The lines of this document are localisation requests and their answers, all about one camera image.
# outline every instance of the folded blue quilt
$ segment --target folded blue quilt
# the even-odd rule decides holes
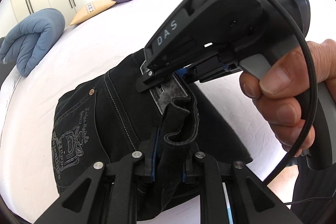
[[[64,16],[56,9],[47,8],[27,16],[6,35],[0,48],[0,62],[16,60],[20,74],[27,77],[60,38],[64,27]]]

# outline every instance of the thin black wire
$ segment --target thin black wire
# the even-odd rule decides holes
[[[305,40],[305,37],[302,31],[300,30],[299,26],[296,24],[292,16],[287,12],[285,8],[283,8],[283,6],[277,0],[267,0],[267,1],[286,20],[288,25],[292,28],[293,33],[301,46],[303,56],[306,61],[307,69],[308,69],[310,93],[309,93],[308,116],[302,127],[301,133],[299,137],[297,138],[297,140],[295,141],[291,150],[289,150],[289,152],[283,157],[283,159],[278,163],[278,165],[274,168],[274,170],[263,181],[265,185],[268,185],[288,165],[290,160],[295,156],[295,154],[298,152],[298,150],[302,146],[314,122],[315,114],[316,114],[316,107],[317,107],[317,99],[318,99],[315,66],[314,66],[314,62],[313,62],[310,50],[308,48],[308,45],[306,43],[306,40]]]
[[[314,201],[314,200],[330,201],[331,199],[332,199],[331,196],[329,196],[329,197],[322,197],[322,198],[306,198],[306,199],[299,200],[299,201],[287,202],[287,203],[284,203],[284,205],[293,205],[293,204],[303,203],[303,202],[307,202],[307,201]]]

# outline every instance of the black fabric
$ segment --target black fabric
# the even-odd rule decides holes
[[[336,190],[336,164],[314,171],[310,170],[305,157],[297,158],[299,175],[295,182],[293,201],[314,197],[329,197]],[[325,212],[328,201],[314,200],[293,204],[291,210],[303,224],[316,224]]]
[[[184,160],[190,157],[195,140],[217,160],[251,161],[239,138],[196,85],[188,86],[178,78],[188,97],[175,98],[161,115],[150,92],[136,90],[143,62],[140,50],[64,94],[56,107],[52,139],[54,174],[62,193],[96,161],[119,161],[158,134],[155,182],[138,185],[138,220],[154,218],[198,194],[197,184],[182,183]]]

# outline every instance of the bed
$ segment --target bed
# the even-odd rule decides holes
[[[0,90],[0,194],[33,223],[58,197],[51,133],[58,98],[142,48],[182,0],[132,0],[65,29],[27,77],[14,68]],[[239,88],[239,74],[197,85],[250,151],[250,169],[264,179],[283,157],[269,125]],[[199,198],[147,223],[200,222]]]

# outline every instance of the back pocket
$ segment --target back pocket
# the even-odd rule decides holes
[[[52,163],[59,193],[64,192],[89,166],[110,159],[101,145],[96,123],[97,90],[88,90],[82,100],[68,98],[52,133]]]

